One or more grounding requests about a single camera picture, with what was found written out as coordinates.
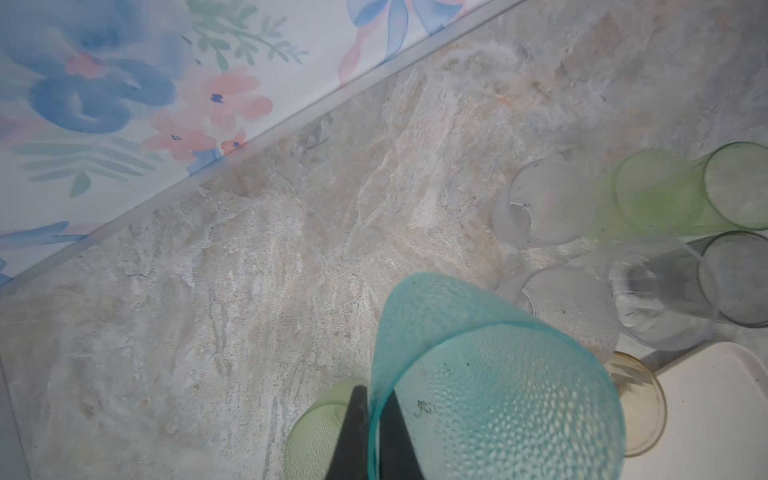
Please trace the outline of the dimpled yellow-green plastic cup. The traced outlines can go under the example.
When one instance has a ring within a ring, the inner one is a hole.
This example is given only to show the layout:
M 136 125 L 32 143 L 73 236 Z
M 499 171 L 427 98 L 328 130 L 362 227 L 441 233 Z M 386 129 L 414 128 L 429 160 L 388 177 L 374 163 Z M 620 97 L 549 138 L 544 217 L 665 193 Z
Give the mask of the dimpled yellow-green plastic cup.
M 292 427 L 284 447 L 283 472 L 288 480 L 325 479 L 342 431 L 346 410 L 361 378 L 328 388 Z

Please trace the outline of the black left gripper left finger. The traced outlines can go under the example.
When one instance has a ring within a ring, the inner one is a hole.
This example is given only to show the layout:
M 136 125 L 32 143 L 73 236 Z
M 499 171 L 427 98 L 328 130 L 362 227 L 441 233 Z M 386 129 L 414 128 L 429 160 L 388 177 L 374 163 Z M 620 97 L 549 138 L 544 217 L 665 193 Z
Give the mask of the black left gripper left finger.
M 341 432 L 326 480 L 365 480 L 367 474 L 369 411 L 367 387 L 356 385 L 350 395 Z

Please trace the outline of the dimpled teal plastic cup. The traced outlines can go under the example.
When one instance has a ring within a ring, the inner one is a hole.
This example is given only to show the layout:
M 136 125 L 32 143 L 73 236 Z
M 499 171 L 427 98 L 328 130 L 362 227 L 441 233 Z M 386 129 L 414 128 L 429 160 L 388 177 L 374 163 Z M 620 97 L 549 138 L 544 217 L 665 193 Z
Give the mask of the dimpled teal plastic cup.
M 603 364 L 502 297 L 438 273 L 389 294 L 369 390 L 367 473 L 396 400 L 427 479 L 617 479 L 624 414 Z

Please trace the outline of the smooth green plastic cup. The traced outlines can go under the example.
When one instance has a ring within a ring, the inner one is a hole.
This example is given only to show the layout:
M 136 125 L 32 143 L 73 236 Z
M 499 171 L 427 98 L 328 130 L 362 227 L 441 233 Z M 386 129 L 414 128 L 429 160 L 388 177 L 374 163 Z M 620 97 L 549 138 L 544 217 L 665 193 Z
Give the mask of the smooth green plastic cup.
M 767 228 L 767 147 L 732 142 L 694 162 L 699 206 L 694 235 Z

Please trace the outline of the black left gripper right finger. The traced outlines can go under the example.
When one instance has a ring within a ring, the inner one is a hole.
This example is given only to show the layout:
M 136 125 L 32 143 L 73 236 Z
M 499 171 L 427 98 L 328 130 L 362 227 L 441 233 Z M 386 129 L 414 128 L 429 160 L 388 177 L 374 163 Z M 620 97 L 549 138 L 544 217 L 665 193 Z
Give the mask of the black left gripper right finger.
M 395 392 L 390 394 L 379 420 L 379 478 L 424 480 Z

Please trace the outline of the dimpled light green cup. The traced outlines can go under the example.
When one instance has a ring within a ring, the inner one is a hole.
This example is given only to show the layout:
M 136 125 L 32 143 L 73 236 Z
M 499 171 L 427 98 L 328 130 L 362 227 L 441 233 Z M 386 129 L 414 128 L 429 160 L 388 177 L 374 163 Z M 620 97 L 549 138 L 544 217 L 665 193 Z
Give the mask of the dimpled light green cup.
M 620 242 L 645 235 L 681 234 L 701 213 L 701 171 L 660 149 L 638 151 L 595 184 L 595 216 L 586 237 Z

